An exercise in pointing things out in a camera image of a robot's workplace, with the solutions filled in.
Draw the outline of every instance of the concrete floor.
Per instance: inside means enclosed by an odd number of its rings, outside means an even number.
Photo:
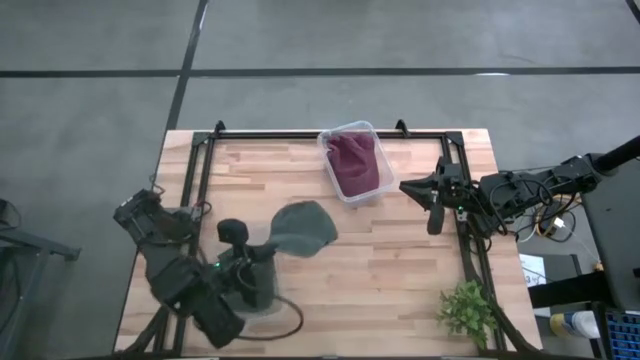
[[[0,0],[0,70],[179,69],[196,5]],[[623,0],[221,0],[194,68],[640,65],[638,39]],[[135,251],[111,216],[148,185],[176,82],[0,79],[0,198],[29,231],[83,247],[50,264],[21,358],[110,352]],[[523,168],[637,135],[638,94],[640,75],[191,79],[178,128],[486,127],[500,168]],[[522,251],[589,269],[579,218],[579,238]]]

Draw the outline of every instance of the artificial plant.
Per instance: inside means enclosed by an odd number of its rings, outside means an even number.
[[[489,304],[482,298],[481,285],[475,281],[458,284],[451,295],[440,293],[441,308],[436,319],[445,323],[449,334],[464,334],[480,348],[487,347],[485,327],[496,328],[496,319]]]

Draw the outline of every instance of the purple cloth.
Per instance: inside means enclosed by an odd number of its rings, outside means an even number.
[[[380,185],[375,142],[369,134],[341,134],[327,141],[329,163],[344,196],[356,196]]]

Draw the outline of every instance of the wooden table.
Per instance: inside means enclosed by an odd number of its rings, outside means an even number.
[[[472,177],[496,172],[487,130],[462,132]],[[180,202],[192,134],[182,130],[167,133],[157,174],[158,184],[166,189],[165,207]],[[398,181],[429,175],[441,154],[435,140],[382,142]],[[199,178],[196,172],[193,199]],[[203,221],[200,243],[210,261],[228,248],[217,240],[218,221],[245,221],[249,243],[260,244],[266,241],[278,209],[302,200],[315,200],[329,212],[339,238],[312,258],[276,255],[278,290],[305,313],[305,325],[298,334],[273,342],[235,340],[216,350],[188,320],[184,355],[476,353],[467,337],[448,336],[435,320],[440,291],[450,291],[464,280],[452,214],[447,214],[442,234],[430,236],[427,215],[397,186],[376,204],[346,208],[336,197],[313,140],[216,141],[207,200],[213,211]],[[494,237],[489,259],[500,305],[525,338],[541,347],[513,238]],[[138,256],[116,349],[132,343],[158,308],[144,268],[144,259]],[[282,306],[266,318],[248,321],[245,333],[273,335],[295,324],[295,314]],[[172,331],[173,326],[167,346],[171,345]]]

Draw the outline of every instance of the plastic container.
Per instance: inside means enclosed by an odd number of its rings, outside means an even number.
[[[373,137],[374,151],[375,151],[376,163],[378,165],[378,174],[380,179],[377,189],[373,189],[365,193],[358,194],[355,196],[350,196],[350,197],[345,196],[344,193],[342,192],[342,189],[340,188],[340,185],[338,183],[338,179],[336,178],[336,174],[333,171],[333,167],[329,162],[328,155],[331,150],[327,145],[327,141],[332,136],[345,134],[345,133],[366,133],[371,137]],[[331,178],[331,181],[333,182],[333,186],[336,189],[338,198],[340,198],[340,200],[345,202],[347,205],[351,207],[364,205],[370,201],[375,200],[380,195],[382,195],[385,192],[388,192],[393,188],[395,183],[395,174],[393,172],[393,169],[391,168],[391,164],[389,163],[387,156],[384,153],[384,150],[382,149],[382,144],[380,144],[380,139],[378,138],[378,135],[376,134],[375,129],[369,122],[356,121],[354,123],[337,127],[335,129],[325,130],[321,132],[320,135],[318,135],[318,146],[320,147],[320,149],[324,154],[323,160],[325,163],[325,167],[327,168],[329,177]]]
[[[576,311],[551,316],[551,330],[558,336],[575,336],[587,339],[600,338],[598,323],[593,311]]]

